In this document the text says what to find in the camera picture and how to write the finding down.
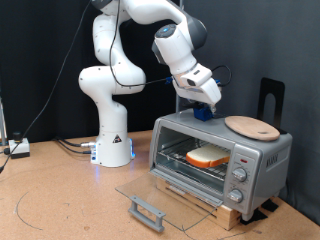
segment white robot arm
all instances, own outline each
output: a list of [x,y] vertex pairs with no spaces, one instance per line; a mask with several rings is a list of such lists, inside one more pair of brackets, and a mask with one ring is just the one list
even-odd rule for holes
[[130,162],[130,140],[127,110],[114,102],[112,95],[140,92],[146,82],[144,72],[123,52],[119,35],[122,22],[130,18],[140,24],[174,21],[177,25],[170,24],[157,31],[152,50],[159,63],[169,66],[177,94],[213,106],[221,94],[211,71],[197,63],[191,54],[203,46],[207,36],[199,20],[169,0],[92,0],[92,4],[103,12],[93,24],[95,55],[107,66],[84,69],[79,76],[81,89],[95,101],[99,112],[100,132],[91,162],[118,167]]

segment warning label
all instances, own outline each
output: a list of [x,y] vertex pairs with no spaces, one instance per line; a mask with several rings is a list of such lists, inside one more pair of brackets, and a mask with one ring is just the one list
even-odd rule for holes
[[113,143],[119,143],[119,142],[122,142],[121,138],[119,137],[119,135],[117,135],[114,140],[113,140]]

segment blue object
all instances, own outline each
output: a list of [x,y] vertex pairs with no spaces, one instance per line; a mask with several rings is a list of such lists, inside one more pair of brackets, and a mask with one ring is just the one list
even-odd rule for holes
[[130,139],[130,152],[131,152],[131,159],[134,159],[136,157],[136,154],[133,152],[133,142],[132,139]]
[[172,83],[173,78],[172,77],[167,77],[166,80],[167,81],[165,82],[165,84],[170,84],[170,83]]
[[201,121],[207,121],[211,118],[213,118],[213,114],[209,107],[203,107],[203,108],[194,108],[193,109],[194,117],[201,120]]

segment wooden floor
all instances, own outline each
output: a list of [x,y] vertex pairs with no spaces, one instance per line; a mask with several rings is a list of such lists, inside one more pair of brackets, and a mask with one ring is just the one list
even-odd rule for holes
[[186,232],[166,222],[163,233],[153,231],[115,190],[149,171],[151,131],[129,136],[137,157],[120,168],[92,165],[55,142],[31,144],[31,157],[10,160],[0,175],[0,239],[320,239],[318,225],[278,198],[274,213],[262,210],[267,219],[231,231],[206,219]]

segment glass panel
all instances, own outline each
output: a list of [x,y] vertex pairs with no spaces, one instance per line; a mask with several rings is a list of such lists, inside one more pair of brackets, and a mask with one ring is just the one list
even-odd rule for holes
[[[147,173],[130,183],[117,187],[116,190],[128,198],[136,195],[153,207],[165,212],[166,216],[163,219],[182,231],[193,227],[215,210],[214,206],[204,202],[201,202],[201,208],[198,207],[187,198],[182,197],[188,193],[171,186],[152,173]],[[155,220],[150,212],[141,209],[141,207],[138,209],[151,220]]]

